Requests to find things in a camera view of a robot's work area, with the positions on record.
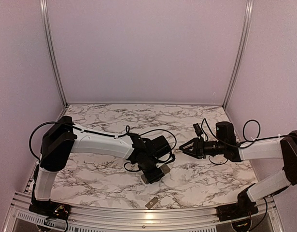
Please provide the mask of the grey remote control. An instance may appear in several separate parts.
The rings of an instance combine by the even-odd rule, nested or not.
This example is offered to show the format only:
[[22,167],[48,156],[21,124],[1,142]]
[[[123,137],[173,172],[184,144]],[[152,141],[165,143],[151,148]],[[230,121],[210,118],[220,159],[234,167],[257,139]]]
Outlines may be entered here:
[[168,165],[163,165],[160,167],[160,169],[163,171],[164,174],[167,174],[170,172],[170,168],[168,167]]

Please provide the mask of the grey battery cover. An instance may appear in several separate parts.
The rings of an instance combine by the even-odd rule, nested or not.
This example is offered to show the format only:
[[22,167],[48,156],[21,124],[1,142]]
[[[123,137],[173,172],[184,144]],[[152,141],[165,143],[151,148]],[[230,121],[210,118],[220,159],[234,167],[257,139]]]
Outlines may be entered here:
[[153,208],[153,207],[157,204],[157,202],[158,202],[158,198],[157,198],[157,197],[154,197],[153,199],[151,199],[151,200],[145,205],[145,207],[146,207],[147,209],[151,209],[151,208]]

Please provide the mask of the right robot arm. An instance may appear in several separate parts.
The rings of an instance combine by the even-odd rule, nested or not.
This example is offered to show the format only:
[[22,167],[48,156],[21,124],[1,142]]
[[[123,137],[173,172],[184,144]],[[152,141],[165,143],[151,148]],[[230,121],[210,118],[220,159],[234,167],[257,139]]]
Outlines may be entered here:
[[227,121],[216,123],[214,141],[206,141],[199,124],[194,124],[197,137],[181,145],[179,149],[196,159],[223,155],[230,162],[258,159],[282,159],[283,167],[271,176],[253,184],[238,195],[233,205],[235,215],[242,217],[252,208],[252,203],[276,194],[289,186],[297,185],[297,130],[287,135],[255,138],[241,143],[236,141],[233,124]]

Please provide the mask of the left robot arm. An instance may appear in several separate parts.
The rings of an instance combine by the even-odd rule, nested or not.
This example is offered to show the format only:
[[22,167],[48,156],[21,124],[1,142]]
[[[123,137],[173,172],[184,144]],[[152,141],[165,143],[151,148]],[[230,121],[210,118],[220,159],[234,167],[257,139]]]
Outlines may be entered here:
[[175,155],[167,139],[161,135],[155,139],[143,138],[130,132],[124,134],[90,130],[73,123],[72,117],[63,116],[59,121],[49,121],[40,127],[51,125],[43,135],[37,177],[34,180],[35,206],[44,215],[51,215],[55,205],[50,201],[51,190],[59,171],[63,170],[71,153],[111,155],[136,164],[145,183],[159,181],[170,171],[167,164],[175,161]]

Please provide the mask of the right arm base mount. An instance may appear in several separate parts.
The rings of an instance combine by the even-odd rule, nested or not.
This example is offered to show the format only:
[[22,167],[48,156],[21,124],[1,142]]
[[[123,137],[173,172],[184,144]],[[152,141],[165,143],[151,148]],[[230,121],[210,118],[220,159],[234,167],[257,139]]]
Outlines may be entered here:
[[248,217],[259,212],[256,203],[231,203],[218,206],[216,211],[220,221]]

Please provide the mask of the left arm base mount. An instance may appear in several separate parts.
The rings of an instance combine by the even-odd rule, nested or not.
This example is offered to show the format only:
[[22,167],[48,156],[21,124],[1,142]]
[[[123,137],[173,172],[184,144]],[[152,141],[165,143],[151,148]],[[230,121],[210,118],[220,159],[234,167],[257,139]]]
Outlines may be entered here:
[[48,201],[38,201],[32,198],[29,211],[46,216],[48,218],[58,218],[67,220],[71,211],[71,206],[65,203]]

